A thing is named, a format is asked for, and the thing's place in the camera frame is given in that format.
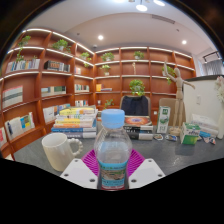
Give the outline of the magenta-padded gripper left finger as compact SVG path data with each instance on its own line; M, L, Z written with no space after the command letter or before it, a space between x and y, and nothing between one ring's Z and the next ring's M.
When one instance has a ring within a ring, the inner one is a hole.
M84 188L96 189L100 170L94 150L81 159L75 158L61 174L61 178Z

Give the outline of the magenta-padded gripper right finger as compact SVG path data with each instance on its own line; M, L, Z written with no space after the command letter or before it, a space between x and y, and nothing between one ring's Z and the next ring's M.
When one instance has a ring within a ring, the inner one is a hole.
M127 163L126 174L130 189L140 188L165 176L152 158L145 159L138 151L132 150Z

